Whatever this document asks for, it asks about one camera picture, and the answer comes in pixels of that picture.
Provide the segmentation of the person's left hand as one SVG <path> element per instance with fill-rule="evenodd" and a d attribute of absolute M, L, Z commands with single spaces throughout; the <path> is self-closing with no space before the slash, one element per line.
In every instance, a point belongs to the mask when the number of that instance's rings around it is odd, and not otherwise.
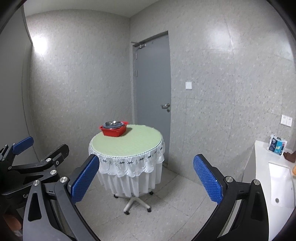
<path fill-rule="evenodd" d="M 14 216 L 4 215 L 3 218 L 13 232 L 19 231 L 22 229 L 22 224 Z"/>

